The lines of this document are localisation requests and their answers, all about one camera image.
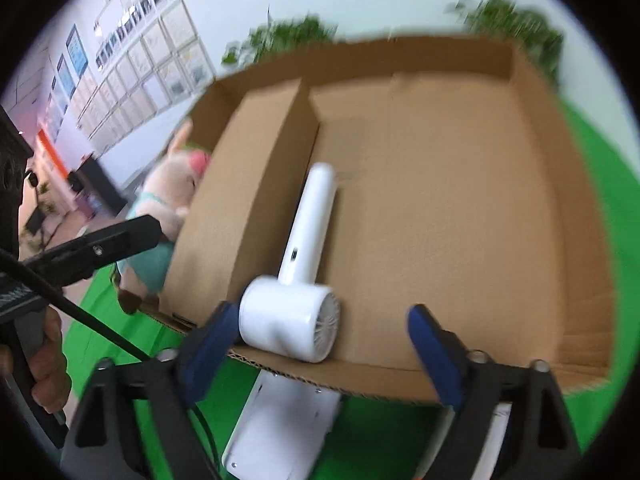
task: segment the green surface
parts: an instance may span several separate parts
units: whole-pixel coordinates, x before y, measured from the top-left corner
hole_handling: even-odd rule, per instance
[[[615,364],[609,385],[567,398],[580,443],[593,437],[609,413],[632,367],[640,339],[640,186],[620,158],[580,115],[564,108],[596,185],[612,250],[617,290]],[[109,269],[99,271],[82,307],[149,354],[178,346],[181,336],[148,317],[120,311]],[[132,362],[127,354],[86,327],[73,323],[64,345],[74,391],[80,395],[97,361],[110,356],[118,364]],[[200,403],[215,435],[220,454],[231,435],[257,370],[227,359],[207,398]],[[137,402],[146,453],[156,480],[171,474],[160,453],[148,407]],[[312,480],[408,480],[415,471],[437,409],[378,400],[347,398],[334,430],[312,474]],[[202,438],[202,432],[194,425]],[[224,473],[224,478],[233,478]]]

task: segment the pig plush toy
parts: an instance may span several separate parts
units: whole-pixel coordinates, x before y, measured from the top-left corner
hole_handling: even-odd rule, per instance
[[[118,302],[127,314],[135,313],[143,303],[158,304],[175,241],[207,169],[209,154],[184,149],[192,128],[190,119],[180,126],[166,155],[149,173],[142,192],[127,214],[127,219],[151,215],[162,228],[162,239],[155,248],[116,264],[113,281],[118,290]]]

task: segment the floor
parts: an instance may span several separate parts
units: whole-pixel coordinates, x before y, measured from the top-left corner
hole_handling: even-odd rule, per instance
[[[65,216],[64,221],[57,228],[55,234],[53,235],[51,241],[47,245],[47,248],[52,248],[57,245],[63,244],[64,242],[68,242],[69,240],[73,240],[74,238],[85,234],[86,232],[97,231],[98,229],[103,229],[115,223],[118,223],[120,218],[114,218],[110,216],[95,216],[91,220],[87,221],[84,215],[82,215],[78,211],[73,211]],[[91,284],[91,279],[81,280],[80,282],[74,283],[73,285],[66,286],[64,288],[65,296],[69,298],[76,304],[79,304],[84,298],[84,294],[86,293],[89,285]],[[62,337],[65,338],[66,333],[68,332],[69,326],[71,325],[72,319],[63,312],[60,312],[60,317],[62,318]],[[76,412],[76,407],[78,406],[78,399],[71,392],[69,396],[69,400],[64,408],[67,423],[71,422],[71,419]]]

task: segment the human hand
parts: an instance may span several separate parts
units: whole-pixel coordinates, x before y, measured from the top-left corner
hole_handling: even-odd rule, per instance
[[[56,310],[45,309],[42,347],[29,359],[29,368],[36,381],[31,395],[47,412],[60,411],[71,392],[71,378],[66,373],[66,357],[62,353],[62,321]],[[11,351],[0,345],[0,374],[10,374],[14,369]]]

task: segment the open cardboard box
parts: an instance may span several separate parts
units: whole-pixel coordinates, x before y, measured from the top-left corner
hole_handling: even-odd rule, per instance
[[[614,296],[598,205],[546,83],[511,46],[396,38],[295,52],[213,83],[191,111],[210,167],[159,312],[186,330],[278,266],[310,164],[337,171],[319,283],[342,305],[321,364],[233,357],[351,394],[434,401],[406,332],[426,304],[498,362],[606,379]]]

